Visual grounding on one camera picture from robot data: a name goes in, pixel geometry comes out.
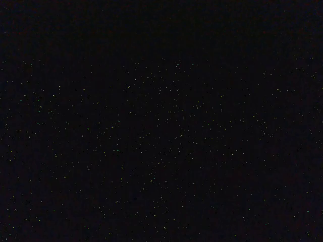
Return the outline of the red polka dot garment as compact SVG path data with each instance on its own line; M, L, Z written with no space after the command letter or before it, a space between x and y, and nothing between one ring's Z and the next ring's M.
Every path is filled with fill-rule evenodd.
M322 241L322 1L1 1L1 241Z

